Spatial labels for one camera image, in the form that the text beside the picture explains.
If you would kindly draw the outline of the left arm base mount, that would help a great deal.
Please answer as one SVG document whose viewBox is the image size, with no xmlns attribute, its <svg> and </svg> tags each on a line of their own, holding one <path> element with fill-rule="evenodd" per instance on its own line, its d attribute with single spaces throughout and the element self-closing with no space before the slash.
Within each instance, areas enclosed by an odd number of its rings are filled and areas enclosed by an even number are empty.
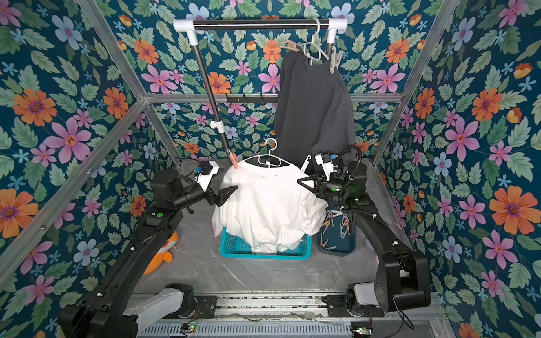
<svg viewBox="0 0 541 338">
<path fill-rule="evenodd" d="M 189 296 L 183 301 L 181 308 L 164 317 L 164 319 L 210 319 L 217 310 L 218 297 L 216 296 Z"/>
</svg>

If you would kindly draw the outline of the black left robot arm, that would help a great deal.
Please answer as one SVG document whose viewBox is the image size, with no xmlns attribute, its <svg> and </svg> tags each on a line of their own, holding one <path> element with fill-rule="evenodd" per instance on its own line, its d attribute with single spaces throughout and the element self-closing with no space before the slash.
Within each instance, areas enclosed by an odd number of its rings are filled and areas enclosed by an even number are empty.
<svg viewBox="0 0 541 338">
<path fill-rule="evenodd" d="M 214 192 L 210 184 L 219 172 L 215 161 L 203 161 L 194 177 L 175 169 L 156 174 L 151 182 L 154 202 L 140 217 L 128 247 L 93 291 L 60 312 L 66 337 L 136 337 L 172 313 L 195 313 L 193 288 L 181 283 L 167 285 L 132 308 L 128 301 L 152 259 L 176 233 L 184 211 L 200 201 L 222 206 L 237 190 L 234 185 Z"/>
</svg>

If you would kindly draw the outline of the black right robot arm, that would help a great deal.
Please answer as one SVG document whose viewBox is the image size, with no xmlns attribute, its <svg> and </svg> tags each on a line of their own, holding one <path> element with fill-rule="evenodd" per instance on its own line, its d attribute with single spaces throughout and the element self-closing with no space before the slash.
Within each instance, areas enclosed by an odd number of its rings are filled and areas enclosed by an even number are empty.
<svg viewBox="0 0 541 338">
<path fill-rule="evenodd" d="M 376 255 L 376 277 L 372 282 L 353 283 L 342 300 L 352 315 L 379 309 L 384 313 L 427 307 L 431 303 L 431 279 L 426 256 L 412 249 L 399 223 L 383 216 L 374 201 L 380 183 L 370 163 L 360 156 L 346 161 L 357 146 L 347 146 L 337 156 L 328 152 L 312 157 L 313 175 L 297 182 L 316 197 L 334 205 L 335 214 L 357 227 Z"/>
</svg>

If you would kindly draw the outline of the dark grey t-shirt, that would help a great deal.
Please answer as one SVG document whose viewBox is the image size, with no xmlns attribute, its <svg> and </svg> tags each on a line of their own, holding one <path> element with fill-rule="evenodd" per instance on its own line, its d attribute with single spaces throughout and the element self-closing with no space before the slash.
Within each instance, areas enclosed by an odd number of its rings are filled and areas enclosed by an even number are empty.
<svg viewBox="0 0 541 338">
<path fill-rule="evenodd" d="M 276 156 L 300 167 L 308 155 L 339 154 L 355 144 L 349 90 L 329 61 L 311 65 L 303 53 L 287 52 L 279 76 Z"/>
</svg>

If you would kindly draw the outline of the salmon clothespin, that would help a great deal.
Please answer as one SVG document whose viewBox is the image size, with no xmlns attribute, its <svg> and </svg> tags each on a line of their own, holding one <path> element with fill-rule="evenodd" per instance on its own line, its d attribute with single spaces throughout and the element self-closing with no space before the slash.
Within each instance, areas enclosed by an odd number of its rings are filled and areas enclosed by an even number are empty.
<svg viewBox="0 0 541 338">
<path fill-rule="evenodd" d="M 228 154 L 228 157 L 232 163 L 232 166 L 234 167 L 235 170 L 237 170 L 239 168 L 239 165 L 238 165 L 238 158 L 236 156 L 236 154 L 234 154 L 230 149 L 228 149 L 227 151 L 227 154 Z"/>
</svg>

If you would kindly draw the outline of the white garment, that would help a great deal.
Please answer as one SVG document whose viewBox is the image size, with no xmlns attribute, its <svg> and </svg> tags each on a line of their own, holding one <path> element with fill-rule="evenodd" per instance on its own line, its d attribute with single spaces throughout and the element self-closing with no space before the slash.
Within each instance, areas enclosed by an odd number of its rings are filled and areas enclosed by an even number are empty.
<svg viewBox="0 0 541 338">
<path fill-rule="evenodd" d="M 295 165 L 264 168 L 246 161 L 230 167 L 220 188 L 237 190 L 212 217 L 214 235 L 243 239 L 257 253 L 295 250 L 315 235 L 327 215 L 328 202 L 297 183 L 307 177 Z"/>
</svg>

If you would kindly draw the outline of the white plastic hanger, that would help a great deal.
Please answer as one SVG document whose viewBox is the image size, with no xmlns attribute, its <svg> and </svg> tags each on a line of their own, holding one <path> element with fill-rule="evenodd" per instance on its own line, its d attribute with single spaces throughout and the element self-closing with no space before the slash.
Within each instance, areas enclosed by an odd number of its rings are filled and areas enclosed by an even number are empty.
<svg viewBox="0 0 541 338">
<path fill-rule="evenodd" d="M 311 36 L 311 40 L 297 45 L 298 49 L 307 58 L 310 66 L 313 66 L 317 61 L 322 61 L 322 59 L 327 61 L 330 59 L 327 53 L 322 49 L 321 45 L 316 43 L 316 38 L 319 36 L 321 30 L 321 22 L 318 18 L 315 18 L 314 20 L 316 23 L 316 32 Z"/>
<path fill-rule="evenodd" d="M 243 162 L 262 168 L 281 168 L 292 165 L 289 161 L 286 161 L 273 153 L 278 148 L 278 141 L 275 138 L 266 139 L 265 145 L 270 146 L 270 149 L 266 154 L 253 155 L 244 159 Z"/>
</svg>

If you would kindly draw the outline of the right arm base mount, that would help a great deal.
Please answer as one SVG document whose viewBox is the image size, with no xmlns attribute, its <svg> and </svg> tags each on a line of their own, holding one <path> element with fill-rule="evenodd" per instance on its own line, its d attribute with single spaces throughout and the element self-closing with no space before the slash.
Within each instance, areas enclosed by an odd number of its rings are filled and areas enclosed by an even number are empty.
<svg viewBox="0 0 541 338">
<path fill-rule="evenodd" d="M 349 294 L 329 294 L 321 299 L 331 318 L 383 318 L 385 313 L 374 305 L 361 305 Z"/>
</svg>

